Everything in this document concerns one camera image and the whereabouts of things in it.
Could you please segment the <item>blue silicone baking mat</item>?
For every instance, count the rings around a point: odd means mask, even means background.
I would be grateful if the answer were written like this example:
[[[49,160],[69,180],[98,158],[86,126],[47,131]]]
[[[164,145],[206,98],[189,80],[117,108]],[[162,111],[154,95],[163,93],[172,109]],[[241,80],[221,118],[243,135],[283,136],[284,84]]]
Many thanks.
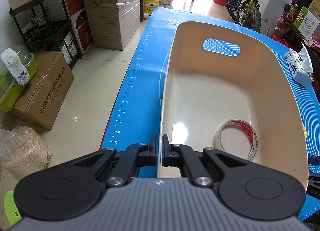
[[[142,33],[108,122],[103,147],[113,144],[122,149],[126,142],[146,140],[150,133],[162,135],[161,114],[168,57],[177,26],[187,21],[233,29],[256,36],[266,44],[276,55],[295,95],[303,122],[307,152],[319,150],[316,100],[311,88],[304,88],[291,78],[284,57],[286,47],[264,35],[224,20],[165,8],[157,9],[151,15]]]

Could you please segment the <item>white tissue pack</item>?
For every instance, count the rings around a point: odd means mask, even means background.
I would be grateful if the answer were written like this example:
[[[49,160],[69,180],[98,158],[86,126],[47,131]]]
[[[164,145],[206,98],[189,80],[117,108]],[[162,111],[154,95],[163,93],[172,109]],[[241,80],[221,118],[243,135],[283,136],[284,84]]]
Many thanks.
[[[285,59],[293,80],[308,88],[313,83],[313,66],[306,47],[303,45],[300,52],[290,48],[285,55]]]

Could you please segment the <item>white tape roll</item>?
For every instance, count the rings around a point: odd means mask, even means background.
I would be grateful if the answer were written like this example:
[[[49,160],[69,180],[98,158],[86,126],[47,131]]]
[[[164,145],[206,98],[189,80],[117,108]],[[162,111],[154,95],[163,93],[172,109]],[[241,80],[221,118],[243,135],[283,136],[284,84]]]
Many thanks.
[[[258,153],[258,137],[253,126],[241,119],[224,122],[213,139],[215,149],[253,161]]]

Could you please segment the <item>white rolled cloth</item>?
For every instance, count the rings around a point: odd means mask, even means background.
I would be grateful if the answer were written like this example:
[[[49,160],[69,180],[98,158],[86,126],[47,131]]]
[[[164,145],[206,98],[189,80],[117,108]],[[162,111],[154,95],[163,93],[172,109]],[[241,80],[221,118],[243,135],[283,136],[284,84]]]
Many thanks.
[[[13,49],[7,48],[1,53],[1,60],[19,85],[25,86],[29,82],[30,74]]]

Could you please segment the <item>black metal shelf rack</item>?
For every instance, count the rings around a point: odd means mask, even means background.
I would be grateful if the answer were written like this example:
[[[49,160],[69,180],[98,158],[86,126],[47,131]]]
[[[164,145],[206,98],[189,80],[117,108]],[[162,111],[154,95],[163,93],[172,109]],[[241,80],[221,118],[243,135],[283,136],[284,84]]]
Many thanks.
[[[71,68],[81,59],[65,0],[32,0],[9,11],[29,52],[62,52]]]

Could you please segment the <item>stacked large cardboard boxes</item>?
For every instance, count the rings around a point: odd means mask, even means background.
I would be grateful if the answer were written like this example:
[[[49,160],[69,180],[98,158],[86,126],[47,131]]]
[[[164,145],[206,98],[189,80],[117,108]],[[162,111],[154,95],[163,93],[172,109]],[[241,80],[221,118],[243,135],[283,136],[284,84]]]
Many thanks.
[[[96,47],[124,50],[140,25],[140,0],[84,0]]]

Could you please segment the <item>beige plastic storage bin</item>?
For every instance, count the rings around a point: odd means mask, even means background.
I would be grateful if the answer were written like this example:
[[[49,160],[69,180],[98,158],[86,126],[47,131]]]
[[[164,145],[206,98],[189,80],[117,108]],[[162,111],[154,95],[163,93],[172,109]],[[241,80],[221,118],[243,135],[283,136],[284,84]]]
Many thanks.
[[[276,55],[256,36],[202,22],[176,28],[163,91],[161,134],[194,150],[213,147],[227,120],[250,123],[255,163],[308,184],[308,152],[295,95]]]

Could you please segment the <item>green clear lid container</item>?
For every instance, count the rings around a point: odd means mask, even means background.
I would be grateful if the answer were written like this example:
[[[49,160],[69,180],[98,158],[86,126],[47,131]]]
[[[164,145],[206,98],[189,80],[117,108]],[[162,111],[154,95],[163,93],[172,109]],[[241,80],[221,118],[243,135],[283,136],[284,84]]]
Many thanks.
[[[30,74],[30,82],[37,72],[34,54],[30,53],[22,45],[13,46],[11,49],[18,54],[21,62]],[[19,85],[1,60],[1,109],[3,111],[8,112],[14,107],[27,84],[25,86]]]

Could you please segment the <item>floor cardboard box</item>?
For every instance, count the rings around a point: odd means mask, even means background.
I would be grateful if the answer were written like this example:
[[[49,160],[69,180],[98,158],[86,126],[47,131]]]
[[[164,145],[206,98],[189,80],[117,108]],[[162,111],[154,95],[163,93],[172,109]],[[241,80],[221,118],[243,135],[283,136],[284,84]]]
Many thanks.
[[[11,109],[16,117],[50,131],[74,81],[60,51],[35,52],[37,72]]]

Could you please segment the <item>green black bicycle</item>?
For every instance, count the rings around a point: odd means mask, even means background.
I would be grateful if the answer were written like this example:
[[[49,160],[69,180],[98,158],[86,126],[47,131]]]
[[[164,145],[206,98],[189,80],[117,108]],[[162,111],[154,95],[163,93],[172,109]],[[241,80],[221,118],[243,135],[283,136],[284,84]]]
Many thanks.
[[[226,0],[226,7],[236,24],[260,32],[262,15],[258,0]]]

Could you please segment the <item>green white product box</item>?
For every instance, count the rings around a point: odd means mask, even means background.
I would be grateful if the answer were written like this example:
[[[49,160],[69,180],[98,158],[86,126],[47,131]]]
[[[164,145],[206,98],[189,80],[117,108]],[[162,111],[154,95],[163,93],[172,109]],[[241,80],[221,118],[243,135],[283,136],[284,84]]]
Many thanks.
[[[304,39],[308,41],[319,26],[319,20],[311,11],[303,6],[293,24]]]

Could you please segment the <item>yellow oil jug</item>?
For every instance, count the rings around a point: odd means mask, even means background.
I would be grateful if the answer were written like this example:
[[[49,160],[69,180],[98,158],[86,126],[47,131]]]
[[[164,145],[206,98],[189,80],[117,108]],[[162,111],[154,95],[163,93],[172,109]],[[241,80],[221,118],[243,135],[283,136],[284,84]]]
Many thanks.
[[[144,13],[151,15],[157,7],[159,7],[159,0],[144,0]]]

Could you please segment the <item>bag of grain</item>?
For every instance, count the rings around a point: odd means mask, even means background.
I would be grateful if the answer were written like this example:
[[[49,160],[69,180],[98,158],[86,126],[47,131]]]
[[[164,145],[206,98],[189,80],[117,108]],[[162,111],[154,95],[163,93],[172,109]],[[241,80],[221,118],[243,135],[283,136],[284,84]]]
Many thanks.
[[[1,129],[1,165],[19,180],[46,169],[51,156],[48,146],[34,128]]]

